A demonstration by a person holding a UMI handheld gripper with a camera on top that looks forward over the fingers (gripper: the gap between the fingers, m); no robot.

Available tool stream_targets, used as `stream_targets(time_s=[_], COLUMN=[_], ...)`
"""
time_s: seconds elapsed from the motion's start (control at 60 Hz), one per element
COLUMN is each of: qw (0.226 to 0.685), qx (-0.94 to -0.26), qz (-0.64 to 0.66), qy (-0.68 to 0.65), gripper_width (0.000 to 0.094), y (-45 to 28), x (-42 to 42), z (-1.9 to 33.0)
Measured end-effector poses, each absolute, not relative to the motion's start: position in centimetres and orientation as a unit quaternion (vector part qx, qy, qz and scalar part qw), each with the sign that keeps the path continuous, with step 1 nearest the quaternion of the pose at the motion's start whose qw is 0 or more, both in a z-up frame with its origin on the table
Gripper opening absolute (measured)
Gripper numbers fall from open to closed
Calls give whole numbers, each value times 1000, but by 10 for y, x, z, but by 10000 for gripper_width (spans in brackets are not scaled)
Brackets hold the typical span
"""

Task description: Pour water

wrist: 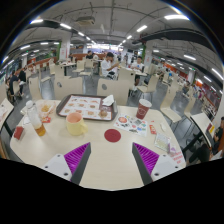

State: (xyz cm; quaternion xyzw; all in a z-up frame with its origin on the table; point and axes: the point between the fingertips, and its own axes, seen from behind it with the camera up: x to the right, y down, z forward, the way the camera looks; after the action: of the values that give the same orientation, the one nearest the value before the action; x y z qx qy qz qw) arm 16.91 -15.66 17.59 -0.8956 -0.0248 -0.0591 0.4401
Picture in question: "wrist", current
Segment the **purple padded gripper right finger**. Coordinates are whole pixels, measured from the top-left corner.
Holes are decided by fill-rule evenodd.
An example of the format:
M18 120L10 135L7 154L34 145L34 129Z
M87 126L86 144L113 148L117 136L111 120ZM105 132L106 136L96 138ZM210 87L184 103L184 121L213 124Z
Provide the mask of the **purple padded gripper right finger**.
M169 155L159 155L137 143L132 146L132 154L144 185L181 170L181 167Z

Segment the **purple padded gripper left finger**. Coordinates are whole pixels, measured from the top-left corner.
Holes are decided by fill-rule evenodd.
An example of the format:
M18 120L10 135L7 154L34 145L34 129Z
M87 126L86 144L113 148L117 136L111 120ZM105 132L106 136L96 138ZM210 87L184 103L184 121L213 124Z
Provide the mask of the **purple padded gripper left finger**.
M67 154L56 154L43 169L79 185L91 154L91 144L81 145Z

